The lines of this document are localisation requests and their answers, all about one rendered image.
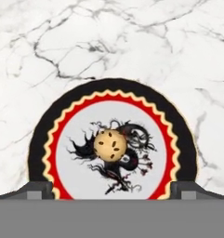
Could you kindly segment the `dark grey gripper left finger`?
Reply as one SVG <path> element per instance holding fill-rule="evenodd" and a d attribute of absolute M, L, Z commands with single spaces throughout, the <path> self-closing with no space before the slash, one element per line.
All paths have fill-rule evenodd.
<path fill-rule="evenodd" d="M 0 200 L 50 200 L 54 198 L 49 181 L 30 181 L 17 191 L 0 195 Z"/>

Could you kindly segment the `chocolate chip cookie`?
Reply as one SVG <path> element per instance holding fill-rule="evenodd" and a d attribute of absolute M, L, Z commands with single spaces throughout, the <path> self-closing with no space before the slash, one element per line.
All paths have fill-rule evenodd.
<path fill-rule="evenodd" d="M 99 132 L 94 140 L 94 151 L 104 162 L 119 161 L 125 154 L 126 148 L 125 136 L 114 129 Z"/>

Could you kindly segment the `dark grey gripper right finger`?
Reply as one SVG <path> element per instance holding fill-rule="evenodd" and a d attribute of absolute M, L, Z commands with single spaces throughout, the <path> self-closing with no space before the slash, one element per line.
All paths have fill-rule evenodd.
<path fill-rule="evenodd" d="M 175 200 L 224 200 L 224 195 L 206 191 L 194 181 L 176 181 L 170 184 L 170 198 Z"/>

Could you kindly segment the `black red dragon plate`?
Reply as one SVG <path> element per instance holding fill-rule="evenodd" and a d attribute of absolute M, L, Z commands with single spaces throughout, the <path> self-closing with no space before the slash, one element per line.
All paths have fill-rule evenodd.
<path fill-rule="evenodd" d="M 119 161 L 94 151 L 105 129 L 125 136 Z M 197 175 L 194 139 L 178 109 L 141 83 L 107 78 L 65 93 L 46 110 L 30 144 L 29 178 L 49 181 L 55 199 L 164 200 L 170 184 Z"/>

